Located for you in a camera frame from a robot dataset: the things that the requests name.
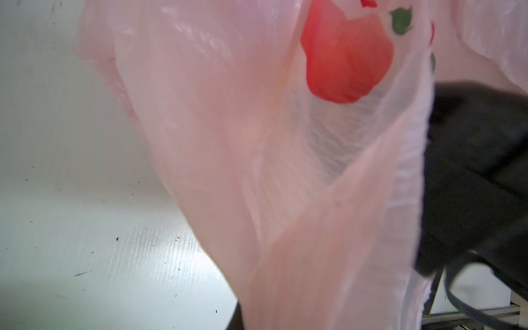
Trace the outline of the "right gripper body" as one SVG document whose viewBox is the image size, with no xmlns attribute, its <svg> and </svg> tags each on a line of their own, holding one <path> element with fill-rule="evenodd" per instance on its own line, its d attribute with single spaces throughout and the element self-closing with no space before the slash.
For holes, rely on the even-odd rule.
<svg viewBox="0 0 528 330">
<path fill-rule="evenodd" d="M 415 269 L 473 250 L 527 296 L 527 96 L 474 82 L 434 88 Z"/>
</svg>

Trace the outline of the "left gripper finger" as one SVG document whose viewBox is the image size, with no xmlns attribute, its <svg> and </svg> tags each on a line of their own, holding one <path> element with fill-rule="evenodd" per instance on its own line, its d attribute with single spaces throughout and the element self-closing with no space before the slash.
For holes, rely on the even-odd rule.
<svg viewBox="0 0 528 330">
<path fill-rule="evenodd" d="M 238 303 L 236 304 L 234 313 L 232 315 L 232 318 L 226 327 L 226 330 L 244 330 L 244 324 L 243 324 L 243 316 L 241 311 L 241 305 Z"/>
</svg>

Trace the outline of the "pink plastic bag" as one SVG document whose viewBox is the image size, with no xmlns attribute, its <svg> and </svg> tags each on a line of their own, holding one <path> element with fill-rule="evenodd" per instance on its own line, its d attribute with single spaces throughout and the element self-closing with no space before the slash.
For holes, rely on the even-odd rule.
<svg viewBox="0 0 528 330">
<path fill-rule="evenodd" d="M 87 1 L 78 51 L 245 329 L 419 329 L 438 276 L 499 279 L 416 271 L 425 151 L 436 84 L 527 96 L 526 1 Z"/>
</svg>

